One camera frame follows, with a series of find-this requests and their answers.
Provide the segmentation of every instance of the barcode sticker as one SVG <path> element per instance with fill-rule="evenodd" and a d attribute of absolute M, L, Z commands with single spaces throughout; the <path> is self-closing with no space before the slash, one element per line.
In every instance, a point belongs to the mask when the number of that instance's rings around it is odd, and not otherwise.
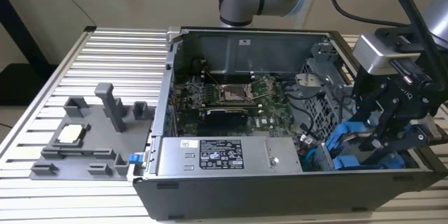
<path fill-rule="evenodd" d="M 240 39 L 240 46 L 249 46 L 251 40 L 249 39 Z"/>
<path fill-rule="evenodd" d="M 180 148 L 197 148 L 197 140 L 180 140 Z"/>
<path fill-rule="evenodd" d="M 311 144 L 313 142 L 313 139 L 312 138 L 308 138 L 307 140 L 305 140 L 305 143 L 307 144 Z"/>

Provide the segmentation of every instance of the slotted aluminum surface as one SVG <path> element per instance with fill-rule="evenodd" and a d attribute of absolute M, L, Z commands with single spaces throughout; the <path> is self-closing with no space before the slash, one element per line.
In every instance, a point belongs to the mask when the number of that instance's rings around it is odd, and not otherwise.
<path fill-rule="evenodd" d="M 344 36 L 353 46 L 357 36 Z M 87 95 L 97 82 L 112 82 L 125 104 L 156 105 L 165 57 L 165 31 L 97 29 L 84 33 L 17 125 L 0 144 L 0 220 L 27 223 L 156 223 L 128 182 L 32 181 L 28 174 L 48 143 L 69 95 Z M 436 123 L 448 130 L 448 109 Z M 432 148 L 448 165 L 448 145 Z M 232 218 L 204 223 L 448 223 L 448 179 L 423 192 L 405 193 L 372 214 Z"/>

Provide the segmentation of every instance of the floor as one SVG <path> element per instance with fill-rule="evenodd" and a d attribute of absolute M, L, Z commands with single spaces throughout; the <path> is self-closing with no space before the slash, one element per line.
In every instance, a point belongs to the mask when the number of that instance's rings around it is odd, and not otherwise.
<path fill-rule="evenodd" d="M 25 111 L 24 106 L 0 106 L 0 123 L 13 126 Z M 0 142 L 9 133 L 9 128 L 0 125 Z"/>

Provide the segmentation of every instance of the motherboard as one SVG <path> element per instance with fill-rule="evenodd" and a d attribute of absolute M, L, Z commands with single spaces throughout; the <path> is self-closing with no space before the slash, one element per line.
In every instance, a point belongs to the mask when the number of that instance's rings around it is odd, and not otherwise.
<path fill-rule="evenodd" d="M 175 85 L 175 91 L 177 136 L 297 135 L 281 84 L 272 74 L 204 73 Z"/>

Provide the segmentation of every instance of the power supply label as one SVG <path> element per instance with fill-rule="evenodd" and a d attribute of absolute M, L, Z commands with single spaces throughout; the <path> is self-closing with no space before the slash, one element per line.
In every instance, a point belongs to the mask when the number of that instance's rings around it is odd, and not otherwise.
<path fill-rule="evenodd" d="M 200 140 L 201 169 L 244 169 L 241 140 Z"/>

